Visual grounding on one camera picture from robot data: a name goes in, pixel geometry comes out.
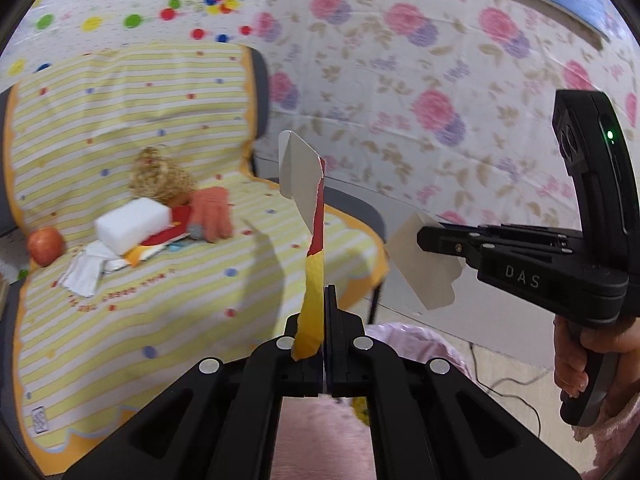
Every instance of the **apple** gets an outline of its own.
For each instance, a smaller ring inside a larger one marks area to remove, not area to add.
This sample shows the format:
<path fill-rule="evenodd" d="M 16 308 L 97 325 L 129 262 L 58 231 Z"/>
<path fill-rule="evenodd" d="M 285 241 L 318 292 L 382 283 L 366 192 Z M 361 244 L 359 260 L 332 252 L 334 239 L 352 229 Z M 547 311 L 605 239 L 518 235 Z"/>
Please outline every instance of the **apple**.
<path fill-rule="evenodd" d="M 48 267 L 62 255 L 65 241 L 55 227 L 34 231 L 27 241 L 29 254 L 41 267 Z"/>

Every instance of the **striped fabric cover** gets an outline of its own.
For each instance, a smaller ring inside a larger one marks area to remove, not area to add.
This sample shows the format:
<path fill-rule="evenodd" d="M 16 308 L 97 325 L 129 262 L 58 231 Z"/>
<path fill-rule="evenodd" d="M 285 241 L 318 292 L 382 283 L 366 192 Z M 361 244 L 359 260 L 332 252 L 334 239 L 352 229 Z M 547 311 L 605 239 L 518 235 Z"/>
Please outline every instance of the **striped fabric cover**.
<path fill-rule="evenodd" d="M 12 212 L 55 225 L 68 251 L 34 269 L 14 336 L 20 428 L 47 475 L 65 471 L 204 356 L 247 355 L 300 310 L 310 235 L 277 186 L 248 176 L 251 57 L 228 44 L 153 44 L 85 56 L 14 89 L 5 124 Z M 93 220 L 130 200 L 133 158 L 163 143 L 203 187 L 229 190 L 234 237 L 190 242 L 103 278 L 57 286 Z M 342 307 L 386 272 L 380 240 L 328 208 L 325 276 Z"/>

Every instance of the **green dot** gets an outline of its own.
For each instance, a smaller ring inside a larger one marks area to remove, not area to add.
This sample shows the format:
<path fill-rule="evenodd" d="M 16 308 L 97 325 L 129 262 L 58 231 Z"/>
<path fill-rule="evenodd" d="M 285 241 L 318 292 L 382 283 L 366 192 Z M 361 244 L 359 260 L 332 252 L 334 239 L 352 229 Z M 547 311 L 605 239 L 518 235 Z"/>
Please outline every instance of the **green dot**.
<path fill-rule="evenodd" d="M 142 16 L 139 14 L 130 14 L 124 19 L 124 26 L 127 28 L 136 28 L 142 23 Z"/>
<path fill-rule="evenodd" d="M 38 20 L 36 27 L 38 27 L 39 30 L 44 30 L 49 27 L 51 23 L 53 23 L 53 14 L 45 14 Z"/>

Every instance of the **silver screw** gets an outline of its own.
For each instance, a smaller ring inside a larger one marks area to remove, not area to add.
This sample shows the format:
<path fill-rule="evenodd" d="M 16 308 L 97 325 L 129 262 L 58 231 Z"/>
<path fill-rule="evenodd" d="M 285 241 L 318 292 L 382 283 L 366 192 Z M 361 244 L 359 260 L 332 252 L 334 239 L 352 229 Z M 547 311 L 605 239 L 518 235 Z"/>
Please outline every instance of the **silver screw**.
<path fill-rule="evenodd" d="M 283 336 L 276 341 L 276 346 L 280 350 L 291 350 L 293 348 L 293 338 L 289 335 Z"/>
<path fill-rule="evenodd" d="M 373 340 L 370 337 L 361 335 L 353 340 L 353 345 L 358 350 L 371 350 L 373 346 Z"/>
<path fill-rule="evenodd" d="M 217 359 L 204 359 L 204 361 L 200 361 L 198 370 L 203 374 L 214 374 L 220 370 L 220 363 Z"/>
<path fill-rule="evenodd" d="M 444 359 L 434 359 L 429 363 L 429 368 L 433 373 L 440 375 L 444 375 L 451 370 L 451 366 Z"/>

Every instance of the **white sponge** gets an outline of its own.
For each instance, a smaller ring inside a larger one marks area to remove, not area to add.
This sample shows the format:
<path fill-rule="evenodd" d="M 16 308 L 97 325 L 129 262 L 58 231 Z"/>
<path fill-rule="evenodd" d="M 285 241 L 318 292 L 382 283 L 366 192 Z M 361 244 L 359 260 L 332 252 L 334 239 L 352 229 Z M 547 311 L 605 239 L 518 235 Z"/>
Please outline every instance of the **white sponge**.
<path fill-rule="evenodd" d="M 171 209 L 150 198 L 132 200 L 94 222 L 98 240 L 122 256 L 140 242 L 171 227 Z"/>

